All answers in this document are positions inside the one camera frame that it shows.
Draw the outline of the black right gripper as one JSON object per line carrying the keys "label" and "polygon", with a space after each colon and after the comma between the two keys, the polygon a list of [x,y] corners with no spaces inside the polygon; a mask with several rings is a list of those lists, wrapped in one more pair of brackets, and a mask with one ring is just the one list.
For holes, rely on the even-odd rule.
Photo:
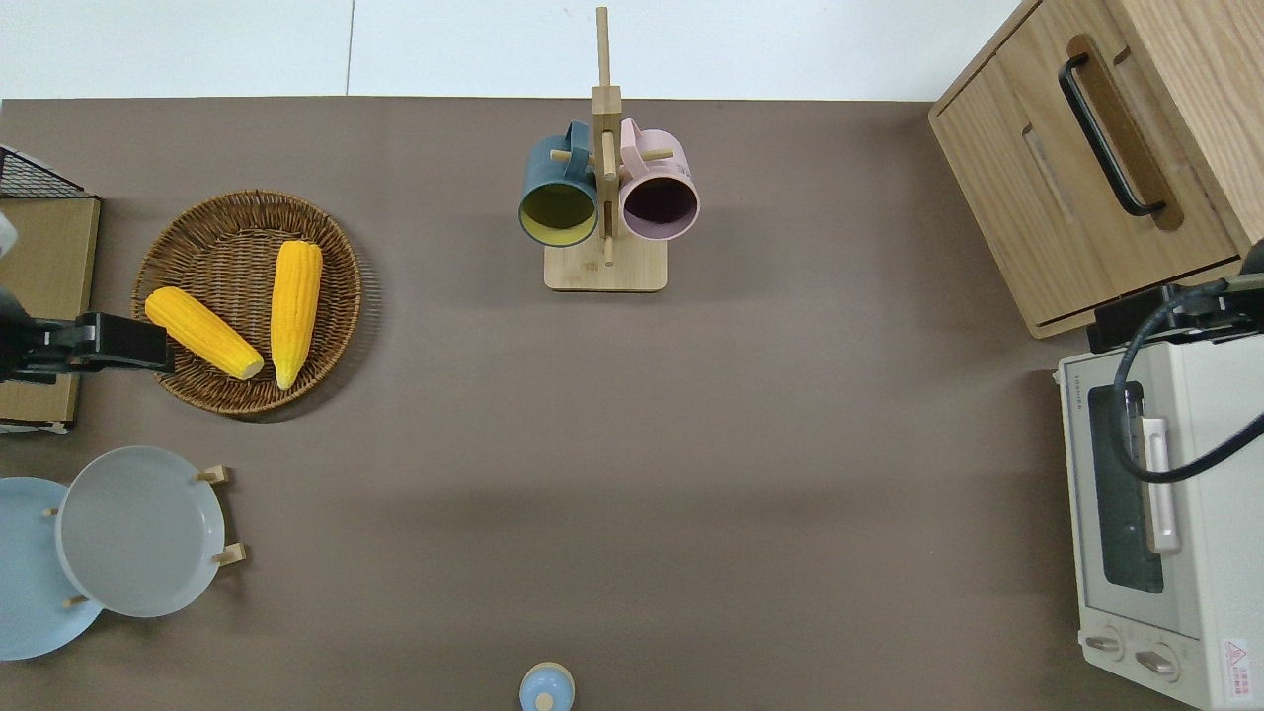
{"label": "black right gripper", "polygon": [[1258,242],[1248,250],[1237,275],[1191,288],[1164,283],[1098,305],[1090,324],[1090,352],[1107,353],[1127,347],[1146,318],[1182,292],[1189,299],[1181,306],[1181,314],[1165,312],[1160,326],[1145,338],[1146,344],[1191,343],[1192,325],[1201,330],[1261,331],[1263,243]]}

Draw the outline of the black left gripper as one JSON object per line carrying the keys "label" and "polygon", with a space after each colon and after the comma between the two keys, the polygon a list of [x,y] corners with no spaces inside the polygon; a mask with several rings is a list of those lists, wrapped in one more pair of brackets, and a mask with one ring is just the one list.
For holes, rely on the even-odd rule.
{"label": "black left gripper", "polygon": [[163,326],[107,312],[76,319],[75,369],[71,347],[56,337],[73,329],[73,320],[32,318],[20,301],[1,288],[1,380],[54,385],[62,374],[101,369],[150,369],[174,373],[174,352]]}

